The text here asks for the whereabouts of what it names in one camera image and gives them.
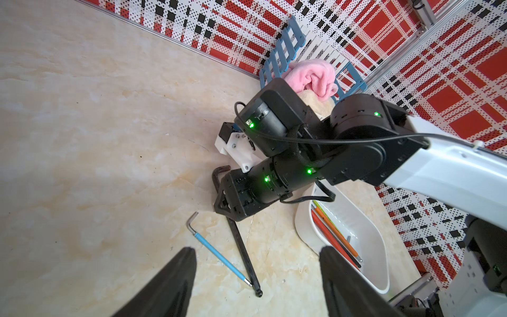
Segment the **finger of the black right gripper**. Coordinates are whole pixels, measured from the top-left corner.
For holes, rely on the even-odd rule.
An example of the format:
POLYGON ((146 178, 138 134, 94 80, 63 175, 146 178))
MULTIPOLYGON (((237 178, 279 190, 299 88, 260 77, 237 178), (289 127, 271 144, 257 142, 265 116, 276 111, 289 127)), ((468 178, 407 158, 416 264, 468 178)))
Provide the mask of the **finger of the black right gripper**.
POLYGON ((214 203, 217 214, 224 215, 233 221, 238 220, 238 195, 234 186, 221 186, 217 191, 214 203))

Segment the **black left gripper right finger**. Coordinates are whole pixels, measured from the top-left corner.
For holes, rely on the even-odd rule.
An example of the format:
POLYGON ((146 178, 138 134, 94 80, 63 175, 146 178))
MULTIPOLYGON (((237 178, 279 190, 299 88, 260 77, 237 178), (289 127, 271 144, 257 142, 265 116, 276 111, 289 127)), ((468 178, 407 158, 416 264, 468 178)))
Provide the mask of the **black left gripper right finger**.
POLYGON ((335 248, 320 251, 323 291, 329 316, 401 316, 335 248))

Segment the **light blue hex key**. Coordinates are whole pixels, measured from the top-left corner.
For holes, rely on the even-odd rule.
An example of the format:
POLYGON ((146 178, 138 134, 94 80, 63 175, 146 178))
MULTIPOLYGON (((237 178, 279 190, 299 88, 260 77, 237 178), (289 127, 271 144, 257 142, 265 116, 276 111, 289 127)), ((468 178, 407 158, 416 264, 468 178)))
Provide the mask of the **light blue hex key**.
POLYGON ((204 246, 206 247, 224 266, 226 266, 237 278, 243 281, 248 287, 253 287, 252 282, 238 270, 229 260, 227 260, 212 244, 210 244, 199 232, 197 232, 191 223, 197 218, 199 213, 194 212, 186 222, 187 229, 191 234, 204 246))

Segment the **red hex key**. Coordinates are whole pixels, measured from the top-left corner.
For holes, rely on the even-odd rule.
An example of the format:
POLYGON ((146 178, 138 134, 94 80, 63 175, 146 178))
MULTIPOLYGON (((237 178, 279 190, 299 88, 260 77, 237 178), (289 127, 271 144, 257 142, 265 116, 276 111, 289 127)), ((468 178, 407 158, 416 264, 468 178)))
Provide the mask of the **red hex key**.
POLYGON ((319 218, 319 216, 314 210, 312 210, 312 220, 314 224, 317 226, 317 228, 321 231, 325 239, 328 241, 328 243, 330 243, 331 246, 334 247, 336 251, 338 251, 340 255, 342 255, 350 264, 352 264, 356 269, 359 269, 360 266, 352 260, 351 256, 348 255, 345 249, 340 245, 338 240, 334 237, 334 235, 326 227, 324 222, 319 218))

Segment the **long black hex key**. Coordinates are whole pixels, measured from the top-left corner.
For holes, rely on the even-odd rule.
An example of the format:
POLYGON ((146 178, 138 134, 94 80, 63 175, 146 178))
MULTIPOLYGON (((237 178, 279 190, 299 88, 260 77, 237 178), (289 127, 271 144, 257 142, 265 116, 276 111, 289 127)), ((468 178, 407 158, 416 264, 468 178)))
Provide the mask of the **long black hex key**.
MULTIPOLYGON (((212 173, 213 185, 215 186, 215 190, 217 191, 218 194, 219 194, 219 186, 220 186, 219 175, 221 173, 227 173, 230 169, 231 169, 231 167, 229 165, 220 166, 220 167, 216 168, 212 173)), ((255 269, 253 268, 252 262, 250 260, 249 255, 248 255, 248 251, 247 251, 245 244, 242 240, 238 226, 237 226, 236 222, 233 221, 232 219, 227 218, 227 222, 228 222, 228 226, 230 227, 230 230, 231 230, 232 236, 234 238, 234 241, 236 243, 236 246, 238 248, 238 251, 240 252, 240 256, 242 258, 243 264, 246 268, 246 271, 247 271, 247 274, 249 277, 249 281, 252 282, 253 290, 255 291, 256 296, 260 298, 260 297, 262 297, 263 292, 261 290, 260 283, 257 278, 255 269)))

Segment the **green hex key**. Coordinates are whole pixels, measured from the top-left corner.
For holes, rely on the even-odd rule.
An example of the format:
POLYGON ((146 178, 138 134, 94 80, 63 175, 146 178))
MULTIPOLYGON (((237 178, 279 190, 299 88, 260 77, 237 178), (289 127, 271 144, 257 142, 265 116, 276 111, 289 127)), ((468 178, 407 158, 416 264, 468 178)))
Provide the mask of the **green hex key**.
POLYGON ((316 201, 316 200, 313 200, 312 201, 313 205, 314 205, 314 209, 315 209, 315 212, 322 218, 322 219, 327 219, 327 215, 326 213, 323 211, 323 209, 321 208, 320 204, 316 201))

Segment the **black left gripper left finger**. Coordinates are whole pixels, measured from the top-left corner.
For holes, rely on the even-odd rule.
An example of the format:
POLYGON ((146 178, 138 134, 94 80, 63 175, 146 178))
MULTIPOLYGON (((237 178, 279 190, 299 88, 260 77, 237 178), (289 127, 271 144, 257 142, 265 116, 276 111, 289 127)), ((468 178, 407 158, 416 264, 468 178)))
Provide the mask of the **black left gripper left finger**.
POLYGON ((190 304, 197 269, 193 248, 177 253, 114 316, 185 316, 190 304))

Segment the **dark thin hex key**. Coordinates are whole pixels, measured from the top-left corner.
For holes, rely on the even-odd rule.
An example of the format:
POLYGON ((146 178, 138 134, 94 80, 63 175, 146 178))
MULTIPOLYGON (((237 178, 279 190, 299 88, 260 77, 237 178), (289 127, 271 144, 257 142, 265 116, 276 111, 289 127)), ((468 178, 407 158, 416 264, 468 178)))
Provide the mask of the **dark thin hex key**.
POLYGON ((358 263, 358 262, 357 262, 354 258, 352 258, 352 260, 353 260, 356 264, 358 264, 358 265, 360 266, 360 268, 362 268, 361 263, 358 263))

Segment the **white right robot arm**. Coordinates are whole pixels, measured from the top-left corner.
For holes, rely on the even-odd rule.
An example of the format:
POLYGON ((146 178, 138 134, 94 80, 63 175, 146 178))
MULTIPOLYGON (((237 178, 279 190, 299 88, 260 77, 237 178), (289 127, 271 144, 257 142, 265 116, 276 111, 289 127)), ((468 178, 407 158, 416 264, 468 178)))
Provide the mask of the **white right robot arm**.
POLYGON ((234 106, 217 149, 214 209, 242 221, 309 184, 361 180, 437 199, 467 213, 462 268, 433 295, 433 316, 506 315, 506 157, 443 132, 372 95, 340 100, 324 119, 281 78, 234 106))

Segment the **orange hex key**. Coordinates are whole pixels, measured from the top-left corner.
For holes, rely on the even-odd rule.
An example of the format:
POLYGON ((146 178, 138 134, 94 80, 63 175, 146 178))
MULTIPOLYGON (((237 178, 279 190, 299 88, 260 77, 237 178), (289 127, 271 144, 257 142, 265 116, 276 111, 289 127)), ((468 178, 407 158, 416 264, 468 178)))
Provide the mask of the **orange hex key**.
POLYGON ((327 225, 327 228, 333 232, 335 238, 342 244, 343 248, 347 250, 349 255, 358 263, 361 263, 363 259, 359 256, 359 253, 352 247, 351 243, 345 238, 345 236, 342 235, 332 220, 328 216, 327 219, 322 220, 327 225))

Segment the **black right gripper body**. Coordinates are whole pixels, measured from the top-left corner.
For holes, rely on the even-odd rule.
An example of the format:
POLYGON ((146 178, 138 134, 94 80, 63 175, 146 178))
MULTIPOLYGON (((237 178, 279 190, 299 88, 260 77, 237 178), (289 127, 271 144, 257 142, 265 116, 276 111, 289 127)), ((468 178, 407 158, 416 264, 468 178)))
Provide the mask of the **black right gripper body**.
POLYGON ((257 214, 275 202, 317 180, 317 168, 302 164, 295 156, 274 156, 248 173, 236 169, 226 173, 221 186, 234 186, 238 195, 238 220, 257 214))

